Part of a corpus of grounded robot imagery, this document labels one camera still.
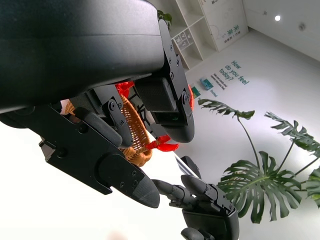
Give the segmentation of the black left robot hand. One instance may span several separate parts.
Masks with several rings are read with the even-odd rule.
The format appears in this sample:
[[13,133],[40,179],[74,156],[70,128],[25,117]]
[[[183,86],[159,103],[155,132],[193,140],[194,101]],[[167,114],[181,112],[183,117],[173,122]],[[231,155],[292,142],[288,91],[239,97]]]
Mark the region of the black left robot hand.
[[146,109],[178,143],[195,134],[191,96],[167,24],[146,0],[3,0],[0,3],[0,120],[42,138],[48,164],[108,195],[150,208],[154,182],[128,162],[120,136],[101,117],[62,100],[134,81]]

